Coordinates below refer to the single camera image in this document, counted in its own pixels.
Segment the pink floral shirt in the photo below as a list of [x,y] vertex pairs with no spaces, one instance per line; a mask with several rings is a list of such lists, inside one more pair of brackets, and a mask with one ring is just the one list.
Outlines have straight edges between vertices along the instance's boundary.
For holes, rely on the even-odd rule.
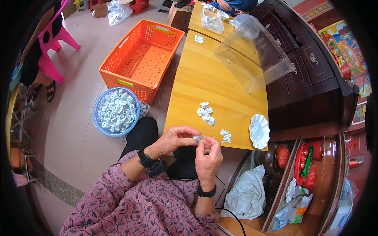
[[133,184],[120,164],[136,153],[129,152],[102,174],[68,216],[60,235],[218,235],[215,212],[190,211],[198,180],[165,180],[165,172],[151,179],[146,170]]

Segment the white ceramic dish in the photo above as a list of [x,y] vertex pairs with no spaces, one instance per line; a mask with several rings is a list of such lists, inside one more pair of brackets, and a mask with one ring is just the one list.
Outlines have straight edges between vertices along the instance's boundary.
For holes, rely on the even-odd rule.
[[230,18],[230,16],[227,13],[225,13],[224,11],[221,11],[221,10],[217,11],[217,16],[220,17],[222,20],[226,20],[226,19]]
[[259,150],[264,149],[269,141],[269,126],[268,121],[261,114],[256,114],[251,118],[249,125],[250,136],[253,146]]

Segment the person in blue shirt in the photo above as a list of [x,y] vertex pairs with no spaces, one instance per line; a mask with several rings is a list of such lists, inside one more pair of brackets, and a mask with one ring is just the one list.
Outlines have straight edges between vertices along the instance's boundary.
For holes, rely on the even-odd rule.
[[211,0],[210,5],[218,8],[232,17],[252,11],[258,0]]

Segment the green ribbon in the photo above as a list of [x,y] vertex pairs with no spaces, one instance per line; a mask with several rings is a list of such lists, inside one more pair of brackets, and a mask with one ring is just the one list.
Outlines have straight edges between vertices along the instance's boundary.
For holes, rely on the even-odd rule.
[[308,150],[308,154],[307,154],[307,157],[306,157],[305,168],[301,172],[301,176],[303,176],[303,177],[307,177],[307,175],[308,175],[308,171],[310,170],[310,165],[311,165],[313,153],[314,153],[314,146],[311,146]]

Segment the pink plastic chair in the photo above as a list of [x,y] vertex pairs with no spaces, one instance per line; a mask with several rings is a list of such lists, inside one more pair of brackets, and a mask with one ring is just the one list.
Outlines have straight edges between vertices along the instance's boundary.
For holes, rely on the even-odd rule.
[[[53,62],[47,54],[47,51],[50,48],[54,51],[58,51],[59,49],[61,49],[62,46],[59,44],[58,40],[63,40],[76,50],[80,49],[80,45],[76,43],[76,41],[71,37],[71,35],[66,31],[66,29],[63,26],[60,29],[59,33],[55,37],[53,37],[53,29],[51,27],[51,24],[60,15],[60,13],[63,11],[63,9],[66,7],[69,1],[70,0],[62,0],[59,11],[56,13],[56,15],[54,15],[53,18],[51,18],[51,20],[47,23],[42,32],[38,35],[39,45],[42,51],[42,56],[38,61],[38,67],[48,77],[55,80],[57,83],[63,83],[65,79],[61,75],[61,73],[55,68]],[[49,33],[49,40],[47,43],[43,42],[43,36],[45,35],[45,32]]]

